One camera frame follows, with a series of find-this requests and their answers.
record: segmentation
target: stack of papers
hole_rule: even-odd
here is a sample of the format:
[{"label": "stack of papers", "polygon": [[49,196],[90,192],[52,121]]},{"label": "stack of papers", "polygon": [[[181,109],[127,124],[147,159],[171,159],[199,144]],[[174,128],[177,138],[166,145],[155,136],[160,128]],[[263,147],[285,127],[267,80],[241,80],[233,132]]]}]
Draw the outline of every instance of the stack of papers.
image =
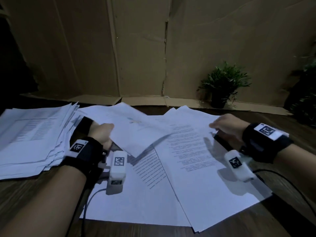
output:
[{"label": "stack of papers", "polygon": [[123,192],[106,195],[101,191],[106,181],[95,185],[87,219],[191,226],[200,232],[272,193],[259,179],[235,178],[224,160],[226,149],[209,128],[218,116],[187,106],[147,116],[125,103],[79,112],[99,124],[113,123],[111,139],[130,154]]},{"label": "stack of papers", "polygon": [[81,120],[78,107],[6,109],[0,116],[0,179],[34,176],[59,165]]}]

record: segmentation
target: hand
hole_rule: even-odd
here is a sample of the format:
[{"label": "hand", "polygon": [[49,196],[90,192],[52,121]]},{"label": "hand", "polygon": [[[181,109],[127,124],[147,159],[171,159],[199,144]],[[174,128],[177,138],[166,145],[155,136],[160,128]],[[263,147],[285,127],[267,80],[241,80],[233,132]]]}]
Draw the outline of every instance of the hand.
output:
[{"label": "hand", "polygon": [[225,114],[209,124],[209,127],[218,130],[219,137],[226,140],[234,149],[239,150],[243,145],[242,134],[249,125],[250,123],[232,114]]},{"label": "hand", "polygon": [[90,126],[88,136],[100,142],[105,150],[109,150],[112,145],[110,133],[113,130],[113,128],[114,124],[104,123],[102,125],[99,125],[94,121]]}]

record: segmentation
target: cardboard backdrop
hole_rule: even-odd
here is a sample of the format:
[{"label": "cardboard backdrop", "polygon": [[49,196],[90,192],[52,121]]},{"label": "cardboard backdrop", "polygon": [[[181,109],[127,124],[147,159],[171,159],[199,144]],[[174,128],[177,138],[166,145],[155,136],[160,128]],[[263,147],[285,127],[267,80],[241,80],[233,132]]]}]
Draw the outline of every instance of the cardboard backdrop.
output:
[{"label": "cardboard backdrop", "polygon": [[316,0],[0,0],[41,90],[197,99],[226,60],[242,102],[282,106],[316,37]]}]

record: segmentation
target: wooden table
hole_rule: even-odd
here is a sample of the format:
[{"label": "wooden table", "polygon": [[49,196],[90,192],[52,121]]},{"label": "wooden table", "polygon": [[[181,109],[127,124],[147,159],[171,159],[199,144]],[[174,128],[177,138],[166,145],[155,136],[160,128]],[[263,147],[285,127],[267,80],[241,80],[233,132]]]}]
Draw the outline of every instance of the wooden table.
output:
[{"label": "wooden table", "polygon": [[[17,97],[6,108],[54,107],[66,104],[61,101]],[[148,115],[164,114],[169,107],[140,106]],[[301,125],[289,116],[262,114],[246,111],[224,111],[203,109],[210,114],[221,115],[231,112],[249,122],[264,122],[290,133],[295,143],[316,154],[316,130]],[[253,163],[252,169],[271,169],[271,164]],[[0,181],[0,229],[53,177],[58,167],[27,179]],[[86,236],[290,236],[297,231],[302,236],[314,235],[316,218],[302,197],[285,180],[272,174],[260,173],[265,183],[275,193],[258,203],[200,234],[194,234],[190,227],[158,226],[146,224],[115,223],[86,220]],[[72,224],[69,236],[80,236],[81,220]]]}]

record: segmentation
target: black cable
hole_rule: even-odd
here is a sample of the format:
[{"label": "black cable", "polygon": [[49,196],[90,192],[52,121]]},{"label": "black cable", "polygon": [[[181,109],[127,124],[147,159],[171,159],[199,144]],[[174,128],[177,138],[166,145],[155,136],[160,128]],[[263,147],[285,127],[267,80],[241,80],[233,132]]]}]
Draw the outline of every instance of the black cable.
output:
[{"label": "black cable", "polygon": [[283,179],[285,179],[288,183],[290,183],[291,186],[293,186],[293,188],[302,196],[303,200],[306,202],[306,204],[310,207],[311,211],[313,212],[314,216],[316,217],[316,212],[313,209],[313,207],[311,206],[311,204],[307,201],[306,197],[302,194],[302,192],[291,182],[289,181],[286,177],[284,177],[283,175],[279,174],[278,172],[275,172],[273,170],[265,170],[265,169],[258,169],[253,171],[253,173],[257,173],[257,172],[262,172],[262,171],[267,171],[267,172],[271,172],[274,173],[280,177],[282,177]]},{"label": "black cable", "polygon": [[106,191],[106,188],[105,189],[101,189],[101,190],[98,190],[97,192],[95,192],[92,196],[91,196],[91,198],[90,198],[90,200],[89,200],[89,196],[87,197],[87,201],[86,201],[86,203],[85,203],[85,205],[84,205],[84,211],[83,211],[83,217],[82,217],[82,222],[81,222],[81,237],[85,237],[85,228],[84,228],[84,221],[86,220],[86,213],[87,213],[87,208],[88,208],[88,206],[89,206],[89,204],[90,204],[90,202],[91,202],[91,200],[92,200],[92,198],[97,194],[97,193],[99,193],[99,192],[101,192],[101,191]]}]

